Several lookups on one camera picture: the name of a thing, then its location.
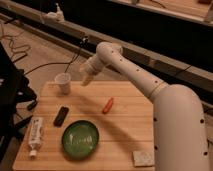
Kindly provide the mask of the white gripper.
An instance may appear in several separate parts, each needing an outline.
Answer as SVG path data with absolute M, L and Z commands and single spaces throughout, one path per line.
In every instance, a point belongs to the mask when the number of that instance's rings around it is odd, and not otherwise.
M 81 85 L 87 86 L 93 80 L 93 76 L 98 75 L 105 66 L 106 64 L 97 55 L 88 58 L 80 67 L 80 72 L 87 74 L 83 76 Z

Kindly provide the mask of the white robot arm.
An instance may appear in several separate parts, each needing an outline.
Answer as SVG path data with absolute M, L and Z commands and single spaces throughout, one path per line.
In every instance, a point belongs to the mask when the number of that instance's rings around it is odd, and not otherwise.
M 153 104 L 155 171 L 211 171 L 204 110 L 198 95 L 168 84 L 122 56 L 122 47 L 101 42 L 80 67 L 88 85 L 102 69 L 113 66 Z

